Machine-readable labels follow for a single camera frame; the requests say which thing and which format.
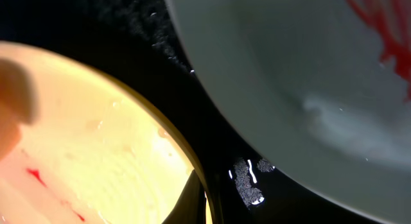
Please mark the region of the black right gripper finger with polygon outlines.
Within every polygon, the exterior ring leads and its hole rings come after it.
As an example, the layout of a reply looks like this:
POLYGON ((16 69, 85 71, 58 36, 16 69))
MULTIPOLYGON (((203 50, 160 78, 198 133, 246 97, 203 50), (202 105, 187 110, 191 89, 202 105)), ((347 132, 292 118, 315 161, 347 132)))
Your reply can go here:
POLYGON ((174 208, 163 224, 205 224, 206 198, 203 185, 193 170, 174 208))

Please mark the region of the yellow plate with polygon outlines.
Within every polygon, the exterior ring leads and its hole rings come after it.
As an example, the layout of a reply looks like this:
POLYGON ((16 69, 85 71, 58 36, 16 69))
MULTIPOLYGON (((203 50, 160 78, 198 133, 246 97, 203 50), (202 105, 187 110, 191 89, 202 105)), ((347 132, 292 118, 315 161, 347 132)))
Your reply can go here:
POLYGON ((1 158, 2 223, 163 223, 198 164, 142 95, 68 57, 13 42, 36 120, 1 158))

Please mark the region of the light green plate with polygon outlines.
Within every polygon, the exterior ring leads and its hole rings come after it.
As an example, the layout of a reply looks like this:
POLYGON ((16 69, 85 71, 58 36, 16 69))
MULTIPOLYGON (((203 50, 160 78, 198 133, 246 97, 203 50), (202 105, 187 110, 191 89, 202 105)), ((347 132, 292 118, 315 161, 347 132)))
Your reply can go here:
POLYGON ((410 0, 165 0, 203 88, 310 191, 410 222, 410 0))

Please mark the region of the green sponge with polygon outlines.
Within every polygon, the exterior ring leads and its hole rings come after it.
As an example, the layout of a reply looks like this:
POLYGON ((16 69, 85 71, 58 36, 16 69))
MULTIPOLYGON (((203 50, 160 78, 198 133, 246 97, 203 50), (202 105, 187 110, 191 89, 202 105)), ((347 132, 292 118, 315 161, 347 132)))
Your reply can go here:
POLYGON ((1 59, 1 158, 21 140, 21 126, 36 120, 35 93, 30 76, 19 64, 1 59))

